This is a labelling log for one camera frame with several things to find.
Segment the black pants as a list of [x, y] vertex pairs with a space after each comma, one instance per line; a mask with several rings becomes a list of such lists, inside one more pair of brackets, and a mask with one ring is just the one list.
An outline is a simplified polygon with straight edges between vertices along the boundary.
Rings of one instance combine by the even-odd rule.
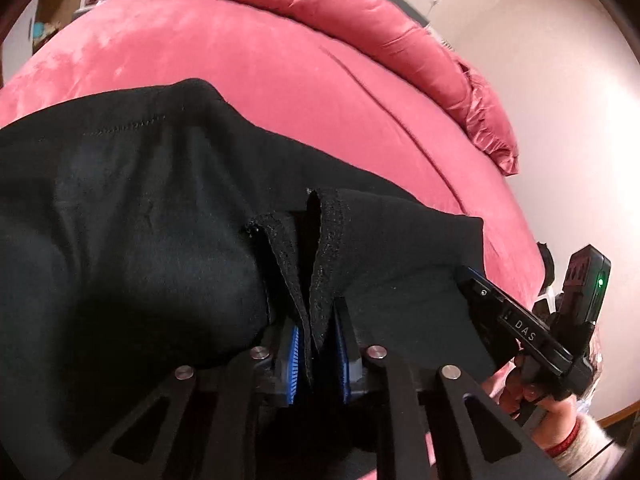
[[454, 281], [480, 219], [258, 128], [190, 79], [55, 105], [1, 131], [1, 445], [53, 479], [175, 368], [227, 362], [277, 318], [303, 378], [335, 300], [424, 368], [497, 370]]

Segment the pink ruffled pillow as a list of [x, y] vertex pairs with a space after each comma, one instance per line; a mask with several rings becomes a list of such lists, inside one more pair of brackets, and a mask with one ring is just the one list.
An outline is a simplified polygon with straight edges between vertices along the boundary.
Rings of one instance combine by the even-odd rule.
[[518, 140], [498, 94], [471, 64], [456, 58], [471, 88], [465, 125], [472, 143], [487, 155], [505, 177], [518, 174]]

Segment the pink bed sheet mattress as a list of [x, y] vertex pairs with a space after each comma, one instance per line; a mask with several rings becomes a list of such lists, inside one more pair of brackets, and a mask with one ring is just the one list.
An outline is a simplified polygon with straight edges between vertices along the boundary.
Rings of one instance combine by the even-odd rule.
[[488, 278], [523, 306], [544, 280], [496, 163], [429, 96], [355, 48], [229, 0], [110, 0], [59, 32], [1, 91], [4, 124], [64, 101], [198, 78], [254, 125], [484, 222]]

